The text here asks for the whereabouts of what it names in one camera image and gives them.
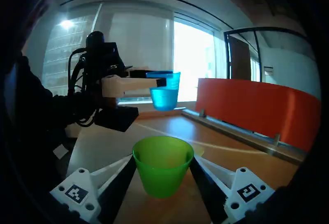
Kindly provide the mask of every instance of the green plastic cup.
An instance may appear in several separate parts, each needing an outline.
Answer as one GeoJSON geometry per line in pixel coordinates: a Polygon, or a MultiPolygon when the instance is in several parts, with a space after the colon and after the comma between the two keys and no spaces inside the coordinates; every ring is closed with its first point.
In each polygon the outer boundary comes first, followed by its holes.
{"type": "Polygon", "coordinates": [[[181,139],[155,136],[137,142],[132,154],[147,194],[166,198],[178,190],[194,150],[181,139]]]}

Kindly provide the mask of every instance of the wooden table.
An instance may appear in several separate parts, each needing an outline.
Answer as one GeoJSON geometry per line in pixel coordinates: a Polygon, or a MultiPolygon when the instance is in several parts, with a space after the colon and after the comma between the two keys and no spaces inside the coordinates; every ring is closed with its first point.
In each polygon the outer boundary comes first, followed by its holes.
{"type": "MultiPolygon", "coordinates": [[[[298,166],[260,152],[181,115],[137,119],[120,133],[99,126],[83,129],[72,153],[68,174],[79,167],[93,172],[131,153],[140,139],[167,135],[203,150],[202,157],[235,171],[245,166],[273,189],[287,185],[298,166]]],[[[115,223],[211,223],[191,172],[167,199],[148,196],[138,171],[127,190],[115,223]]]]}

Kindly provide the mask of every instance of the orange partition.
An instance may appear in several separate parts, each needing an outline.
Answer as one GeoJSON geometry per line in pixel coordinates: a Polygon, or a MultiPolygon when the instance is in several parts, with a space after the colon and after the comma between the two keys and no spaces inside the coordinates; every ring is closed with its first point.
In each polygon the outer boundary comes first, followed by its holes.
{"type": "Polygon", "coordinates": [[[196,110],[308,151],[320,126],[321,102],[285,86],[237,79],[199,79],[196,110]]]}

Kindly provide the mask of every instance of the blue cup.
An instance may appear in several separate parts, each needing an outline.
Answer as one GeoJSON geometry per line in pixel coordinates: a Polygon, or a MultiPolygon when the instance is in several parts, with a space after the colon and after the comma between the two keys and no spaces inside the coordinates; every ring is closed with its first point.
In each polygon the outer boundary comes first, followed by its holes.
{"type": "Polygon", "coordinates": [[[153,71],[146,74],[147,78],[166,78],[167,86],[150,88],[153,106],[158,111],[170,111],[177,106],[180,72],[172,70],[153,71]]]}

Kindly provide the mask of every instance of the screw hole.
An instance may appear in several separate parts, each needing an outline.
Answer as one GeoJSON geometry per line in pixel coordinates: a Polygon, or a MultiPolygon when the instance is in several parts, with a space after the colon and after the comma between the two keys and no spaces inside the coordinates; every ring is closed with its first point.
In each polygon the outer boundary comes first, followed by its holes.
{"type": "Polygon", "coordinates": [[[236,210],[238,207],[239,207],[238,203],[232,203],[231,204],[231,208],[234,209],[234,210],[236,210]]]}
{"type": "Polygon", "coordinates": [[[86,204],[86,209],[87,210],[94,210],[94,208],[95,208],[94,205],[92,205],[91,203],[86,204]]]}

